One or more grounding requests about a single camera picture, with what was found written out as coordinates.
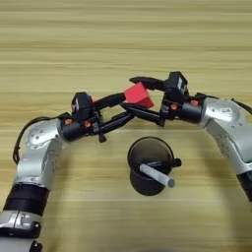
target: black cable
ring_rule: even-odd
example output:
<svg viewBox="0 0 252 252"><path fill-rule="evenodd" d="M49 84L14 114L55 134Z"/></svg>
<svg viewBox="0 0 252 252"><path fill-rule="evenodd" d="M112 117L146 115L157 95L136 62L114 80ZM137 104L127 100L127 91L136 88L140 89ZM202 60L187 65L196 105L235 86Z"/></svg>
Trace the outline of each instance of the black cable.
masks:
<svg viewBox="0 0 252 252"><path fill-rule="evenodd" d="M234 101L236 104L238 104L239 106L241 106L243 109L245 109L246 111L248 111L250 114L252 114L252 107L238 101L238 100L235 100L234 98L232 99L232 101Z"/></svg>
<svg viewBox="0 0 252 252"><path fill-rule="evenodd" d="M49 121L49 120L52 120L52 119L56 119L58 118L57 117L47 117L47 116L40 116L40 117L37 117L33 120L31 120L30 122L28 122L24 127L23 129L21 130L20 134L19 134L19 137L16 141L16 144L15 144L15 147L14 147L14 150L13 150L13 161L18 164L19 161L20 161L20 142L23 138L23 135L25 134L26 130L32 126L34 123L37 123L37 122L40 122L40 121Z"/></svg>

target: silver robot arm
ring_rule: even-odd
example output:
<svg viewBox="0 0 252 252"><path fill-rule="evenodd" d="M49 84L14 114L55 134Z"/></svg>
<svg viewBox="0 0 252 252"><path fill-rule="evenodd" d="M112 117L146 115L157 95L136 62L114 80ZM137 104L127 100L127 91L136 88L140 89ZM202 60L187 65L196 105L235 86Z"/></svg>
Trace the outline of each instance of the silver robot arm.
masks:
<svg viewBox="0 0 252 252"><path fill-rule="evenodd" d="M60 120L37 123L29 132L12 190L0 213L0 252L40 252L42 215L65 140Z"/></svg>
<svg viewBox="0 0 252 252"><path fill-rule="evenodd" d="M200 125L214 137L252 202L252 126L243 109L232 100L207 97Z"/></svg>
<svg viewBox="0 0 252 252"><path fill-rule="evenodd" d="M150 77L135 77L130 81L141 82L150 90L162 91L164 96L159 112L123 103L125 110L159 126L164 126L165 120L183 120L206 129L217 141L252 202L252 126L243 112L244 108L252 113L252 108L238 101L205 94L191 96L187 81L180 72L171 72L164 81Z"/></svg>
<svg viewBox="0 0 252 252"><path fill-rule="evenodd" d="M104 122L101 110L125 100L124 94L113 94L93 101L87 93L77 93L72 101L72 114L55 119L38 117L28 123L17 140L14 161L18 165L12 190L0 213L0 252L40 252L42 216L52 189L53 178L66 143L82 137L99 136L124 126L134 116L123 112ZM19 158L19 143L27 127L33 125Z"/></svg>

